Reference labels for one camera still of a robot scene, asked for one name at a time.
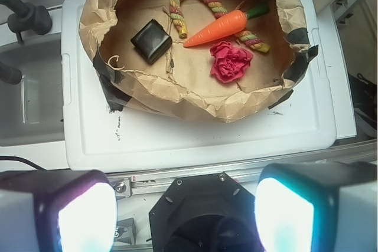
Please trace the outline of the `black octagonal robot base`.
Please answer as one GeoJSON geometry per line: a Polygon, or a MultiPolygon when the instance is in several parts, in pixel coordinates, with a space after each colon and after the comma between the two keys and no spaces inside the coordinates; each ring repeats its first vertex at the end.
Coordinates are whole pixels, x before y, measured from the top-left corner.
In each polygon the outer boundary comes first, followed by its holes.
{"type": "Polygon", "coordinates": [[[255,196],[226,173],[174,179],[149,212],[154,251],[263,251],[255,196]]]}

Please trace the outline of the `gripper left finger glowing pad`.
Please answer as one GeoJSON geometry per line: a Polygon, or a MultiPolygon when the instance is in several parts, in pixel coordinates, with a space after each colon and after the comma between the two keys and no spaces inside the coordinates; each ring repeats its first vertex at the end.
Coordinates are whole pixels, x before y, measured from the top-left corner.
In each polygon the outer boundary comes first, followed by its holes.
{"type": "Polygon", "coordinates": [[[1,251],[110,251],[116,222],[101,171],[1,173],[1,251]]]}

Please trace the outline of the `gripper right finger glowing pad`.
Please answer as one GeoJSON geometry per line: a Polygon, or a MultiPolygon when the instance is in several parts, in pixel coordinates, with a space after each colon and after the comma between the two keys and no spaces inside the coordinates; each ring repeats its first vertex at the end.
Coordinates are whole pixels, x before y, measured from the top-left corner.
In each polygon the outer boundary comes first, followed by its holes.
{"type": "Polygon", "coordinates": [[[269,164],[255,220],[266,251],[377,251],[377,165],[269,164]]]}

